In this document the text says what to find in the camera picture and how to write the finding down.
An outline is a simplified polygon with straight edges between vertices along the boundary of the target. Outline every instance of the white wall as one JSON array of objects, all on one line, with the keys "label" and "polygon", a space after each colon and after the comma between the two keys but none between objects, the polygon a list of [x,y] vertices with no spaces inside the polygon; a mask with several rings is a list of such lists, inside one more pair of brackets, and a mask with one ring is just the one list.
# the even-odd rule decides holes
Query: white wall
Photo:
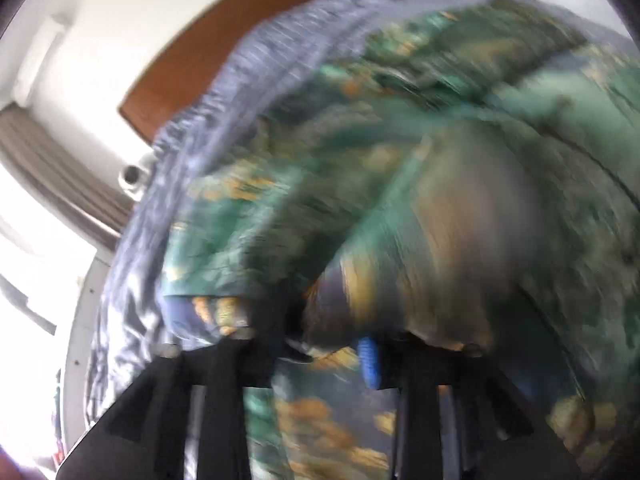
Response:
[{"label": "white wall", "polygon": [[34,94],[34,116],[112,186],[148,151],[119,115],[127,90],[162,48],[215,0],[27,0],[0,41],[0,106],[48,14],[70,28]]}]

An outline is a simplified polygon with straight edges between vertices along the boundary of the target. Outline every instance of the curtain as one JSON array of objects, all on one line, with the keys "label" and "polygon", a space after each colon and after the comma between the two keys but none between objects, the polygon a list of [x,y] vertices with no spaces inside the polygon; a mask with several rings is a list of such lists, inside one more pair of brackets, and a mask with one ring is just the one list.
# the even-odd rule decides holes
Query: curtain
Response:
[{"label": "curtain", "polygon": [[92,242],[114,250],[131,199],[94,176],[15,104],[0,111],[0,162]]}]

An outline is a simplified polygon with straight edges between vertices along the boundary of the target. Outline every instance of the green fabric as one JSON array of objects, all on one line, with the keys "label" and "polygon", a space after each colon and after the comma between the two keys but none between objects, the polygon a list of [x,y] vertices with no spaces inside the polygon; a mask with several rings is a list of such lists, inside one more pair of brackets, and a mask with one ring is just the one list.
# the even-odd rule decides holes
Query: green fabric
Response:
[{"label": "green fabric", "polygon": [[[479,344],[591,470],[640,378],[639,70],[511,0],[385,28],[191,186],[162,293],[206,297],[212,343],[293,296],[315,351],[373,330]],[[387,474],[393,402],[336,355],[280,364],[274,402],[246,394],[254,472]]]}]

